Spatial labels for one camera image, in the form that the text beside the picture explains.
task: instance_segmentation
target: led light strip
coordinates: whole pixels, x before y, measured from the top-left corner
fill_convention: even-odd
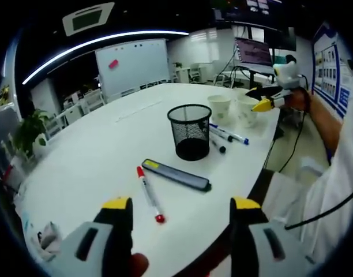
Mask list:
[[[84,46],[90,45],[92,43],[101,42],[101,41],[106,40],[106,39],[115,39],[115,38],[119,38],[119,37],[122,37],[122,36],[147,35],[147,34],[170,34],[170,35],[183,35],[183,36],[189,35],[189,33],[186,33],[186,32],[176,32],[176,31],[135,31],[135,32],[117,33],[117,34],[110,35],[110,36],[104,36],[102,38],[94,39],[94,40],[91,40],[89,42],[85,42],[85,43],[79,44],[78,46],[75,46],[73,48],[70,48],[70,49],[58,54],[57,56],[53,57],[49,61],[47,61],[44,64],[42,64],[39,68],[37,68],[32,74],[30,74],[22,82],[22,84],[25,85],[31,78],[33,78],[35,75],[37,75],[45,67],[47,67],[48,65],[52,64],[54,61],[57,61],[58,59],[62,58],[63,56],[68,55],[69,53],[71,53],[71,52],[73,52],[73,51],[75,51],[75,50],[77,50],[79,48],[82,48]]]

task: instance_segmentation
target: black mesh pencil holder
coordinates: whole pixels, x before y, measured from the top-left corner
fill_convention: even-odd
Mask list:
[[[211,109],[188,104],[171,109],[171,122],[176,154],[183,160],[200,160],[209,154],[209,117]]]

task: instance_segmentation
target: white paper cup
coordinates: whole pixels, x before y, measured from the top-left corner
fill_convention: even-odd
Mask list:
[[[259,102],[255,98],[251,98],[240,93],[236,99],[238,106],[238,121],[245,128],[252,127],[257,118],[257,112],[252,111],[252,108]]]
[[[230,99],[223,95],[212,95],[207,100],[212,110],[212,121],[217,125],[228,124]]]

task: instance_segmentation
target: marker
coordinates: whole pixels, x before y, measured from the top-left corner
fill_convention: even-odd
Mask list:
[[[152,191],[151,186],[149,185],[149,183],[146,181],[146,178],[144,176],[144,172],[142,167],[137,166],[137,173],[138,173],[138,178],[142,180],[142,185],[144,188],[144,192],[146,195],[146,198],[148,200],[148,203],[151,205],[151,207],[153,207],[156,211],[156,216],[155,219],[158,223],[164,223],[165,222],[165,217],[164,215],[161,213],[160,207],[157,203],[156,197]]]
[[[215,135],[217,135],[219,137],[221,137],[222,139],[225,139],[225,140],[229,141],[230,143],[233,141],[233,137],[232,136],[230,136],[227,133],[220,132],[217,129],[210,128],[210,132],[214,133]]]
[[[220,153],[224,154],[226,152],[226,148],[222,145],[219,145],[216,140],[214,138],[212,138],[213,136],[210,136],[210,141],[213,144],[213,146],[216,147],[217,150],[219,150]]]
[[[243,144],[246,144],[246,145],[249,144],[249,139],[248,138],[241,137],[240,135],[232,133],[232,132],[229,132],[229,131],[225,131],[222,128],[219,128],[217,125],[212,124],[212,123],[210,123],[210,126],[215,128],[216,130],[219,130],[219,131],[223,132],[223,133],[229,134],[232,138],[234,138],[235,140],[238,140],[239,142],[241,142]]]

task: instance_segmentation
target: hand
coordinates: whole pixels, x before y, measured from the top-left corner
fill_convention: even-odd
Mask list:
[[[308,94],[311,102],[313,96],[311,93],[308,93]],[[300,111],[305,110],[305,97],[303,95],[303,92],[301,92],[299,89],[293,90],[292,95],[290,95],[286,99],[285,107],[295,108],[296,110],[300,110]]]
[[[132,268],[131,276],[140,277],[148,268],[148,260],[143,254],[133,254],[130,260]]]

